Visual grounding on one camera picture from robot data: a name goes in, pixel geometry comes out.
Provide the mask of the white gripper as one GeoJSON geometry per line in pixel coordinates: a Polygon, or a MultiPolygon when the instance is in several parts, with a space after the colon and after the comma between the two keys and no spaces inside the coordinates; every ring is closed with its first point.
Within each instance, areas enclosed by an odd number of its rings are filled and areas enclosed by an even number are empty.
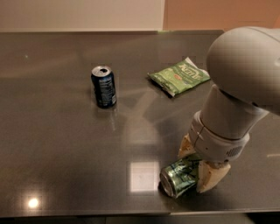
{"type": "Polygon", "coordinates": [[[184,158],[196,151],[204,159],[199,162],[198,193],[218,185],[231,168],[230,163],[225,162],[236,160],[249,141],[249,134],[237,140],[214,134],[202,123],[200,112],[194,114],[188,134],[182,139],[178,157],[184,158]]]}

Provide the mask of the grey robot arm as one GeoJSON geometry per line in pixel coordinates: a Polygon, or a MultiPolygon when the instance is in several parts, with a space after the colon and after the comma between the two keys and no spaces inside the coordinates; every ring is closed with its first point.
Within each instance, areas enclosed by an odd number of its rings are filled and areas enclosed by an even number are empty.
{"type": "Polygon", "coordinates": [[[209,48],[206,66],[213,85],[178,153],[201,156],[199,193],[227,175],[256,123],[268,113],[280,113],[280,29],[226,31],[209,48]]]}

